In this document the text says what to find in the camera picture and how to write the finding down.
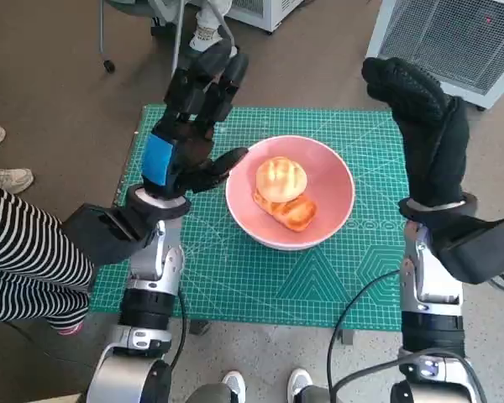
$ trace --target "bread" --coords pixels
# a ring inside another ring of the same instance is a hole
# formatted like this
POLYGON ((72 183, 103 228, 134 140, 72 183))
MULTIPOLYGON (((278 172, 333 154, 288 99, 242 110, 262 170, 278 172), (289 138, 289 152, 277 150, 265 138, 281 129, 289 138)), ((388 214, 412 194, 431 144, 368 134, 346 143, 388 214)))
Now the bread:
POLYGON ((297 233, 307 228, 318 209, 316 204, 305 195, 300 195, 286 203, 273 203, 266 200, 256 189, 254 201, 276 221, 297 233))
POLYGON ((297 162, 275 157, 260 165, 255 174, 255 185, 267 201, 284 203, 304 192, 307 176, 297 162))

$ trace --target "table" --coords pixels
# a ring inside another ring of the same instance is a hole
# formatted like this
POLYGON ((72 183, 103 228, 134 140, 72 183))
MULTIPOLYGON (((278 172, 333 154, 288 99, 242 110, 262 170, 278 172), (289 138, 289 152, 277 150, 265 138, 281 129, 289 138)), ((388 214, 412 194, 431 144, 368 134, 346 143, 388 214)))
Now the table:
MULTIPOLYGON (((161 105, 144 107, 117 202, 127 187, 141 182, 145 139, 163 111, 161 105)), ((191 196, 182 234, 182 287, 192 319, 332 327, 365 284, 400 264, 404 220, 397 201, 407 194, 407 179, 401 135, 391 114, 236 107, 217 126, 213 155, 282 134, 316 139, 342 156, 354 177, 354 210, 329 240, 313 249, 282 252, 256 243, 237 226, 223 186, 191 196)), ((128 267, 125 261, 101 268, 93 311, 118 311, 128 267)), ((178 306, 174 313, 179 315, 178 306)), ((400 323, 398 283, 392 278, 362 298, 344 328, 397 331, 400 323)))

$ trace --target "white appliance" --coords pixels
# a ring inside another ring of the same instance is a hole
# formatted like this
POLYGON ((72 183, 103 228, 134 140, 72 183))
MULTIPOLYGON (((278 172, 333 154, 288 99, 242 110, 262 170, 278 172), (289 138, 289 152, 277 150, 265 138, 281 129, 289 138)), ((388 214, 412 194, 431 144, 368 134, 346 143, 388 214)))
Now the white appliance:
POLYGON ((304 0, 234 0, 228 17, 273 33, 304 0))
POLYGON ((480 110, 504 93, 504 0, 383 0, 367 56, 420 65, 480 110))

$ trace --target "gray floor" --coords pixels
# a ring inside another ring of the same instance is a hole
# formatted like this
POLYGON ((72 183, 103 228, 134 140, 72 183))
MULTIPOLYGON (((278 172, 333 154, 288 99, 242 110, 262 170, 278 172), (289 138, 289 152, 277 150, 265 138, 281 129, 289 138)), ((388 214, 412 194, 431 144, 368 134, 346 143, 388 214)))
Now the gray floor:
MULTIPOLYGON (((320 0, 294 13, 273 36, 230 22, 250 68, 239 105, 382 107, 365 95, 360 62, 378 0, 320 0)), ((193 11, 186 16, 192 29, 193 11)), ((108 205, 142 105, 160 102, 169 77, 168 40, 155 42, 149 23, 108 13, 108 52, 118 70, 105 75, 97 58, 97 2, 0 2, 0 124, 8 138, 0 167, 27 166, 37 175, 24 197, 59 217, 83 202, 108 205)), ((480 214, 504 216, 504 97, 486 112, 470 111, 472 140, 466 188, 480 214)), ((504 402, 504 295, 466 287, 468 351, 489 401, 504 402)), ((58 338, 44 323, 24 326, 46 348, 92 364, 112 316, 93 315, 78 338, 58 338)), ((176 335, 179 325, 175 325, 176 335)), ((327 329, 216 324, 189 338, 177 367, 173 401, 239 369, 249 402, 285 401, 286 377, 301 365, 324 385, 327 329)), ((336 378, 396 355, 394 333, 361 332, 353 348, 334 352, 336 378)), ((27 401, 85 388, 90 369, 33 350, 0 325, 0 401, 27 401)), ((345 402, 387 402, 395 370, 356 382, 345 402)))

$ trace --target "striped pants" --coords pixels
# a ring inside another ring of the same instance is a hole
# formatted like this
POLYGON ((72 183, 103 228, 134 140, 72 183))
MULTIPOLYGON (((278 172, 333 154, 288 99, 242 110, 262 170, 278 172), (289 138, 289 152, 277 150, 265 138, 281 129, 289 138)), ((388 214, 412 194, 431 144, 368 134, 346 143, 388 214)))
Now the striped pants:
POLYGON ((88 311, 92 270, 57 218, 0 189, 0 322, 75 326, 88 311))

